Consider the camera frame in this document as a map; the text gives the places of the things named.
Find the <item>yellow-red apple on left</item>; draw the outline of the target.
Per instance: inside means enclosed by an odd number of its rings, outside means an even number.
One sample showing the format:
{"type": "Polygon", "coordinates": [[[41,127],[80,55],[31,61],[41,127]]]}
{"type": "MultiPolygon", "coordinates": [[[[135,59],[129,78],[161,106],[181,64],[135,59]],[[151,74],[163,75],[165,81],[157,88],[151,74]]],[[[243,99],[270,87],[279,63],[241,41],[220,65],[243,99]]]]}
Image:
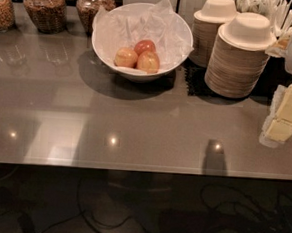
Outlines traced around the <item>yellow-red apple on left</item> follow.
{"type": "Polygon", "coordinates": [[[123,47],[116,52],[114,61],[116,66],[134,68],[138,55],[131,47],[123,47]]]}

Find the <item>yellow-red apple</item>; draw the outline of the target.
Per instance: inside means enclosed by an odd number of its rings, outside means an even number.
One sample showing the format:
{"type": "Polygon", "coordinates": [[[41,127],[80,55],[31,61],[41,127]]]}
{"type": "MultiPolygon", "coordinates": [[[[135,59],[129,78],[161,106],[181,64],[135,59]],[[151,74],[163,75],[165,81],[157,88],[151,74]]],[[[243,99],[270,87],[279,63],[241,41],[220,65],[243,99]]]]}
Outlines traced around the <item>yellow-red apple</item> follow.
{"type": "Polygon", "coordinates": [[[156,52],[144,51],[138,57],[137,70],[147,72],[147,74],[154,74],[158,72],[160,67],[160,59],[156,52]]]}
{"type": "Polygon", "coordinates": [[[116,66],[134,68],[138,55],[131,47],[123,47],[116,52],[114,61],[116,66]]]}

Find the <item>rear stack of paper bowls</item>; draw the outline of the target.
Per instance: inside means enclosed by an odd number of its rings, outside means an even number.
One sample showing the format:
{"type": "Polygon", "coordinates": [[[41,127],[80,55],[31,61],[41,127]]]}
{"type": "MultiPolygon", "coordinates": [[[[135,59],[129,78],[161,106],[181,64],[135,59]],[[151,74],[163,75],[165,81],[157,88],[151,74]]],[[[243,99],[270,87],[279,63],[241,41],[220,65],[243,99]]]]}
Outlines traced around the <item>rear stack of paper bowls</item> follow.
{"type": "Polygon", "coordinates": [[[189,55],[193,63],[201,67],[208,65],[219,27],[236,16],[234,0],[207,0],[202,9],[193,14],[194,50],[189,55]]]}

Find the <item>black mesh mat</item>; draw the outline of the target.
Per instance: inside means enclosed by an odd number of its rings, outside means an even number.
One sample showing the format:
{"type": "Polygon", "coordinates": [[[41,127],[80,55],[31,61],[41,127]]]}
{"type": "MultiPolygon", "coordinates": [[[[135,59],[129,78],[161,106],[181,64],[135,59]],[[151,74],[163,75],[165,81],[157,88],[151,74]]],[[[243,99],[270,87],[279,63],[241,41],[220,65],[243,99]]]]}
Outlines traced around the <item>black mesh mat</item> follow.
{"type": "Polygon", "coordinates": [[[218,95],[208,88],[205,82],[206,68],[201,67],[190,59],[184,62],[184,75],[188,95],[190,96],[204,96],[204,97],[217,97],[218,95]]]}

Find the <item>yellow-red apple on right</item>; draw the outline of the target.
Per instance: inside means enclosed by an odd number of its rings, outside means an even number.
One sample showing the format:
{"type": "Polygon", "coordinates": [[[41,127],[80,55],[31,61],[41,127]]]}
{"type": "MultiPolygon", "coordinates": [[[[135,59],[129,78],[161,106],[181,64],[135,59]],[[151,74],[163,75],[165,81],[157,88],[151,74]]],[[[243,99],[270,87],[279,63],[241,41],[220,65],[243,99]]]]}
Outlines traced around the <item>yellow-red apple on right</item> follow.
{"type": "Polygon", "coordinates": [[[160,59],[156,52],[144,51],[138,57],[137,70],[147,72],[147,74],[154,74],[158,72],[160,67],[160,59]]]}

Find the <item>red apple at back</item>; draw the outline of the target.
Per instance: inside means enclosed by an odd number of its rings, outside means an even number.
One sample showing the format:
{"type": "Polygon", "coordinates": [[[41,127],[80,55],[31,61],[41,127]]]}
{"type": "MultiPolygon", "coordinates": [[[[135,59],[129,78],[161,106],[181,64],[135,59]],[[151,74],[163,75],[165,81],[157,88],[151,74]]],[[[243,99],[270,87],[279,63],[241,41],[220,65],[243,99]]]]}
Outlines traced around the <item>red apple at back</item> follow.
{"type": "Polygon", "coordinates": [[[140,55],[141,53],[144,53],[145,51],[155,52],[156,51],[156,46],[151,40],[143,39],[143,40],[140,40],[134,46],[134,51],[137,53],[137,55],[140,55]]]}

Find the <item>middle glass jar of cereal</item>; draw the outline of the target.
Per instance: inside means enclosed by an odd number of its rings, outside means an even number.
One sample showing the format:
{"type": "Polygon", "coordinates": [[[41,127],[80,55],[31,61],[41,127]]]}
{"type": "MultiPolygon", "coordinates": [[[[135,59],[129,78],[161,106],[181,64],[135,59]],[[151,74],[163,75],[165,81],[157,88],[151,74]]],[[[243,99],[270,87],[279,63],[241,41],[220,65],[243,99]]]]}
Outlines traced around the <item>middle glass jar of cereal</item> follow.
{"type": "Polygon", "coordinates": [[[23,5],[40,32],[56,34],[65,30],[67,21],[65,0],[23,0],[23,5]]]}

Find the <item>white plastic cutlery bundle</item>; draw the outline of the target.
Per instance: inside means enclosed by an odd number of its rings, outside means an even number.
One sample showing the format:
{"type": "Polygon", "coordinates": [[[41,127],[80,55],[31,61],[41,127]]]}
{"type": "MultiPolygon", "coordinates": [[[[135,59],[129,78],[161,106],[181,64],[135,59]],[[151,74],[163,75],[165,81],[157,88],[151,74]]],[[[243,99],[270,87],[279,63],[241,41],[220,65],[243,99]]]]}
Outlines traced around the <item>white plastic cutlery bundle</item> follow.
{"type": "Polygon", "coordinates": [[[271,23],[271,30],[278,38],[292,26],[292,0],[235,0],[239,12],[263,15],[271,23]]]}

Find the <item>right glass jar of cereal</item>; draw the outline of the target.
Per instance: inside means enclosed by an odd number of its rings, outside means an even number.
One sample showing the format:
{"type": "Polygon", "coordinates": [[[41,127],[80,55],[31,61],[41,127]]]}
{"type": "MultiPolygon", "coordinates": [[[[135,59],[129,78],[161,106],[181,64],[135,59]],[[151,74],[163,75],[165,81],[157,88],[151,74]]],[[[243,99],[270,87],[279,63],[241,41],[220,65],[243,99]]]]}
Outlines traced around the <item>right glass jar of cereal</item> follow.
{"type": "Polygon", "coordinates": [[[115,0],[77,0],[76,9],[87,34],[93,32],[92,23],[99,10],[109,12],[116,8],[115,0]]]}

